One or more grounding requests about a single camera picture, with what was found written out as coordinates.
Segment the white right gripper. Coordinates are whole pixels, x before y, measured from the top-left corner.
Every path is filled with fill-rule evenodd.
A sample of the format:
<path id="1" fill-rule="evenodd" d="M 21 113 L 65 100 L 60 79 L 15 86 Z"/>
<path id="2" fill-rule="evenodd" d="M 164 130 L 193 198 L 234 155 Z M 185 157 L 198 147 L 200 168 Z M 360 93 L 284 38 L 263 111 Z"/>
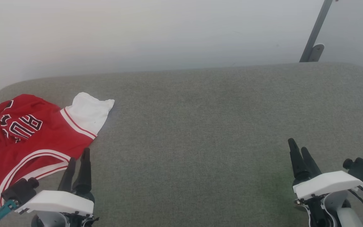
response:
<path id="1" fill-rule="evenodd" d="M 344 171 L 322 174 L 306 147 L 300 153 L 293 138 L 288 139 L 288 145 L 294 182 L 302 182 L 293 186 L 294 203 L 307 212 L 308 226 L 362 227 L 356 212 L 344 204 L 350 192 L 363 189 L 363 182 Z"/>

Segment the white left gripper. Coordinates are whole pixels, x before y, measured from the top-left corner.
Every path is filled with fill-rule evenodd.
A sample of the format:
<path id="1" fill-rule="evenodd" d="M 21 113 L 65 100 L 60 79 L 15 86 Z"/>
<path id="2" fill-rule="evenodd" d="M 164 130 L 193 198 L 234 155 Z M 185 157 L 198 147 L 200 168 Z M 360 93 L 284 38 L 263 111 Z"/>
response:
<path id="1" fill-rule="evenodd" d="M 70 158 L 58 191 L 43 190 L 15 212 L 35 212 L 31 221 L 32 227 L 91 227 L 99 221 L 100 218 L 93 214 L 95 197 L 91 193 L 92 168 L 89 148 L 84 149 L 79 160 L 78 177 L 73 185 L 76 159 Z"/>

